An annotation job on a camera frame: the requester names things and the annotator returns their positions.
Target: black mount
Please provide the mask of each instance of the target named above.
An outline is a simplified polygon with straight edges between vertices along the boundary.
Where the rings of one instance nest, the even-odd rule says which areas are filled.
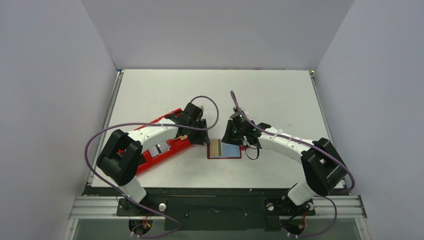
[[[206,119],[201,119],[203,116],[203,109],[189,102],[183,111],[178,111],[165,116],[166,119],[173,121],[175,124],[190,126],[199,129],[205,129]],[[204,145],[210,144],[208,131],[191,130],[180,127],[176,138],[180,136],[188,136],[191,144]]]
[[[224,137],[222,138],[223,143],[243,146],[245,143],[244,137],[246,137],[250,145],[261,148],[258,140],[258,137],[261,136],[261,132],[250,125],[236,108],[234,109],[234,114],[229,118]],[[271,125],[263,122],[259,123],[257,126],[263,130],[271,127]]]
[[[313,144],[345,165],[330,140],[321,138],[313,141]],[[321,196],[329,195],[346,175],[346,171],[339,165],[313,148],[302,152],[301,162],[307,184]]]
[[[142,149],[139,141],[117,129],[110,135],[95,164],[118,186],[123,186],[134,178],[138,166],[146,162]]]

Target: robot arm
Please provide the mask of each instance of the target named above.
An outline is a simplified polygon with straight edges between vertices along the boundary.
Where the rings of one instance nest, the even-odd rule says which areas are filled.
[[[167,126],[179,124],[206,128],[206,120],[201,119],[202,116],[202,108],[188,103],[184,111],[162,118],[157,122],[159,126],[148,126],[129,132],[115,130],[104,145],[96,165],[111,177],[126,195],[139,203],[146,196],[146,190],[136,178],[138,166],[146,162],[142,153],[166,140],[184,135],[188,135],[192,144],[209,143],[207,131]]]
[[[297,139],[315,145],[344,164],[328,139],[321,138],[318,141],[301,139],[283,133],[269,124],[258,124],[258,127],[274,135],[267,134],[255,129],[245,121],[241,113],[236,109],[234,111],[236,112],[228,120],[225,135],[222,138],[223,143],[254,145],[257,148],[283,154],[302,164],[305,180],[296,183],[283,196],[286,197],[286,201],[300,206],[316,195],[327,196],[346,175],[346,172],[340,166],[316,149],[294,141]],[[288,139],[277,137],[277,134],[285,135]]]

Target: colorful card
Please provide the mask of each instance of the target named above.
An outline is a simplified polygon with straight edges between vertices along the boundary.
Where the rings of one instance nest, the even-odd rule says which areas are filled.
[[[207,159],[241,159],[240,146],[224,143],[221,139],[211,139],[207,145]]]

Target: white backdrop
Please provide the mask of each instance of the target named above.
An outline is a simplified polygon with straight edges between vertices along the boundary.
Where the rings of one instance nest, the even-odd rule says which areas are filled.
[[[424,239],[424,2],[356,0],[316,70],[375,240]]]
[[[79,0],[0,3],[0,239],[57,240],[116,70]]]
[[[318,66],[354,0],[81,0],[118,68]]]

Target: screw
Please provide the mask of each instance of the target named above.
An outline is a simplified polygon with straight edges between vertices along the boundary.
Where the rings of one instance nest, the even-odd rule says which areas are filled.
[[[165,203],[159,204],[159,211],[163,212],[165,209],[167,209],[167,205],[165,205]]]

